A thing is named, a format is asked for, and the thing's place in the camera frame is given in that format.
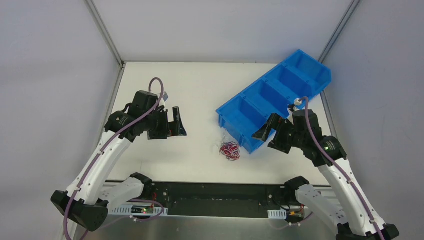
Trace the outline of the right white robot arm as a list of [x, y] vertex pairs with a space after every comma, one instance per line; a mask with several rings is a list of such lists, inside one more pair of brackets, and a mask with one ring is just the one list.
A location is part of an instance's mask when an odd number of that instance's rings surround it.
[[335, 234], [337, 240], [393, 240], [400, 236], [394, 224], [386, 223], [359, 186], [347, 154], [334, 136], [322, 133], [318, 116], [312, 110], [297, 110], [292, 120], [273, 113], [252, 137], [265, 141], [275, 136], [269, 148], [288, 154], [300, 149], [325, 177], [339, 206], [331, 203], [302, 176], [287, 181], [284, 200], [290, 205], [308, 207]]

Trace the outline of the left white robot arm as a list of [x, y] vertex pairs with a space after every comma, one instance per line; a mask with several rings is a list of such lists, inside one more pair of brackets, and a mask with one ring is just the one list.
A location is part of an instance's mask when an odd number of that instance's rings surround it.
[[109, 190], [102, 187], [123, 153], [143, 133], [148, 140], [187, 136], [179, 107], [172, 108], [173, 121], [169, 122], [162, 98], [162, 94], [140, 90], [123, 110], [110, 115], [83, 170], [65, 191], [56, 190], [50, 199], [65, 220], [94, 232], [125, 202], [137, 198], [144, 203], [152, 198], [153, 181], [138, 172]]

